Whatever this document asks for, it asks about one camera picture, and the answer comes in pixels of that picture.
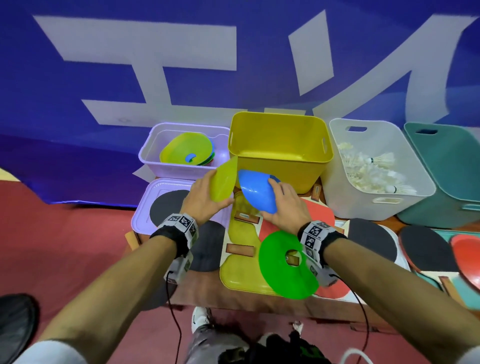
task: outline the red floor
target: red floor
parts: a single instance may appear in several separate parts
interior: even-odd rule
[[[41,307],[41,332],[50,319],[111,264],[120,259],[131,230],[132,211],[45,205],[19,182],[0,181],[0,295],[26,292]],[[191,337],[192,307],[176,312],[183,332],[182,363]],[[221,323],[240,322],[254,339],[266,332],[284,337],[294,317],[214,310]],[[349,347],[361,348],[365,333],[343,324],[303,319],[302,337],[337,362]],[[166,308],[141,313],[110,359],[110,364],[174,363],[178,342]],[[427,361],[398,335],[373,333],[367,354],[375,364],[425,364]],[[351,358],[348,364],[356,359]]]

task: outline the teal storage bin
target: teal storage bin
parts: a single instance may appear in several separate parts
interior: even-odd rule
[[[480,144],[460,126],[408,122],[404,133],[437,192],[397,214],[406,224],[457,228],[480,219]]]

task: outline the badminton shuttlecock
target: badminton shuttlecock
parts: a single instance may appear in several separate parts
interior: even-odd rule
[[[385,192],[388,194],[417,194],[417,190],[415,190],[412,186],[407,184],[399,184],[397,186],[386,186]]]
[[[395,164],[395,156],[393,153],[384,153],[379,157],[366,157],[364,161],[366,164],[374,164],[379,167],[391,167]]]

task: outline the yellow storage bin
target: yellow storage bin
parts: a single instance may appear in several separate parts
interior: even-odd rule
[[[233,116],[228,150],[239,170],[273,174],[298,194],[310,190],[333,158],[325,122],[315,116],[238,112]]]

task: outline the leg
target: leg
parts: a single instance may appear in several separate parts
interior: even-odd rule
[[[248,344],[235,334],[217,332],[208,319],[207,309],[196,307],[192,315],[193,339],[185,364],[216,363],[228,349],[248,349]]]

